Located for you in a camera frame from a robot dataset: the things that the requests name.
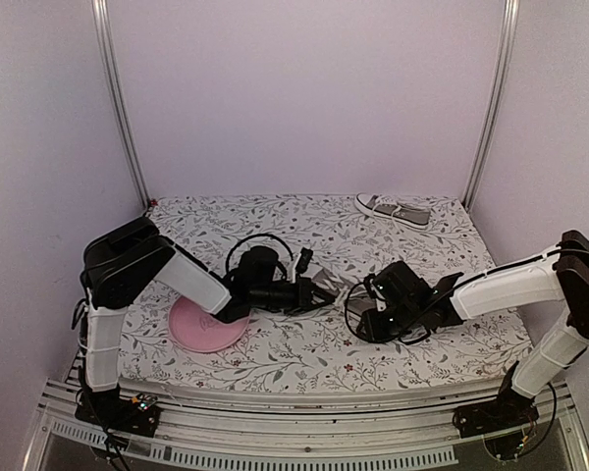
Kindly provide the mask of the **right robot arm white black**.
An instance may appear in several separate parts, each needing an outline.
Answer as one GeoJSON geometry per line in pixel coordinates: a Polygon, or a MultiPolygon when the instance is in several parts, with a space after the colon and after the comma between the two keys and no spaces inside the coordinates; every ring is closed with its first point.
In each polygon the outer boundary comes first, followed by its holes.
{"type": "Polygon", "coordinates": [[[398,340],[415,327],[427,335],[485,314],[548,301],[563,312],[531,352],[507,370],[496,397],[458,407],[453,424],[464,438],[538,420],[535,398],[589,347],[589,240],[562,234],[544,252],[480,274],[453,273],[434,286],[403,261],[363,282],[373,306],[344,309],[349,330],[370,343],[398,340]]]}

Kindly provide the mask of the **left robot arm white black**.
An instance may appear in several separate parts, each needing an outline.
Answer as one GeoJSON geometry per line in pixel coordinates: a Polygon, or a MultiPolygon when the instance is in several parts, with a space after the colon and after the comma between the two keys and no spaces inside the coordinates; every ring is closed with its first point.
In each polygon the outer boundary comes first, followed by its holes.
{"type": "Polygon", "coordinates": [[[253,308],[297,315],[336,299],[306,277],[312,255],[307,248],[291,253],[292,264],[285,266],[273,249],[254,246],[218,276],[145,216],[91,242],[80,274],[84,297],[72,321],[80,331],[83,356],[77,419],[106,434],[155,435],[161,415],[156,397],[122,398],[117,369],[125,317],[151,283],[176,291],[224,325],[247,317],[253,308]]]}

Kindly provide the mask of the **grey sneaker with red sole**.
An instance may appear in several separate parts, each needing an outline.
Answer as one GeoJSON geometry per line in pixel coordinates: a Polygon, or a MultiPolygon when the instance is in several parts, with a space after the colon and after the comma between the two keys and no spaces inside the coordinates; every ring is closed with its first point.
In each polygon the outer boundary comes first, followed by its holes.
{"type": "Polygon", "coordinates": [[[312,276],[312,282],[332,294],[336,302],[345,300],[350,290],[358,283],[354,277],[345,277],[326,269],[321,269],[312,276]]]}

